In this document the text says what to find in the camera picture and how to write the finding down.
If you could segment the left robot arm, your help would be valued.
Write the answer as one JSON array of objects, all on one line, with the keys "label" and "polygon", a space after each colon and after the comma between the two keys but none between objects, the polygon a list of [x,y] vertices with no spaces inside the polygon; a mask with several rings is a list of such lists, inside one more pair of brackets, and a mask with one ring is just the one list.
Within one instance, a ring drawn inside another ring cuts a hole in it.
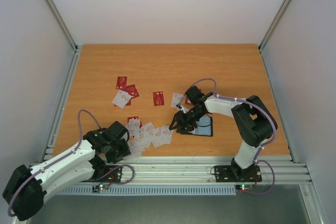
[{"label": "left robot arm", "polygon": [[79,182],[100,182],[102,189],[120,184],[123,167],[117,163],[131,154],[129,138],[127,128],[115,121],[108,128],[89,131],[50,160],[18,166],[2,193],[8,215],[25,221],[55,194]]}]

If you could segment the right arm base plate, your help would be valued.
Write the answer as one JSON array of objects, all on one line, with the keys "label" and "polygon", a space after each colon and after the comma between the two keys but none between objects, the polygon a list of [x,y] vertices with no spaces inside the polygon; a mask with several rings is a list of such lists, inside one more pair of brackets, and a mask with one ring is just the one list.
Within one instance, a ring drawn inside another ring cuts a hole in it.
[{"label": "right arm base plate", "polygon": [[247,169],[230,165],[216,165],[211,169],[217,183],[252,183],[262,182],[259,166],[251,165]]}]

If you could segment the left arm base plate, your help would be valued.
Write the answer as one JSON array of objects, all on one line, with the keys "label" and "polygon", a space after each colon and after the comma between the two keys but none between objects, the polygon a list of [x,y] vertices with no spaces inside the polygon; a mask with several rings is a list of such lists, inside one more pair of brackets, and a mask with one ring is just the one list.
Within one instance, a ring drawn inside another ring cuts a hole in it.
[{"label": "left arm base plate", "polygon": [[122,167],[107,165],[95,170],[93,176],[83,182],[119,183],[121,181]]}]

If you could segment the black leather card holder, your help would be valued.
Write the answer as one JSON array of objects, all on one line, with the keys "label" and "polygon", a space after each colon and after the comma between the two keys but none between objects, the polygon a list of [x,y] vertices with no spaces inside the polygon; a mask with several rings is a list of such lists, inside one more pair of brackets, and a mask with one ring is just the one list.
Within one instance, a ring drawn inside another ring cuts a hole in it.
[{"label": "black leather card holder", "polygon": [[196,122],[197,128],[191,132],[182,133],[184,135],[196,135],[196,136],[213,136],[213,118],[211,116],[203,116],[198,122]]}]

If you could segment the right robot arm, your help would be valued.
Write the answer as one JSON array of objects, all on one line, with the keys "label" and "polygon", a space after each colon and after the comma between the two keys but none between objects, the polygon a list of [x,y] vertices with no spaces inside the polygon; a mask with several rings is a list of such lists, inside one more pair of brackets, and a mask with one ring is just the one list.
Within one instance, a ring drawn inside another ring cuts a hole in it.
[{"label": "right robot arm", "polygon": [[202,93],[197,86],[190,87],[186,96],[193,107],[187,110],[181,105],[169,126],[178,134],[190,133],[206,114],[221,114],[235,120],[242,143],[231,161],[230,173],[239,181],[249,176],[257,156],[267,142],[276,137],[278,125],[261,99],[252,95],[246,99],[223,97],[212,92]]}]

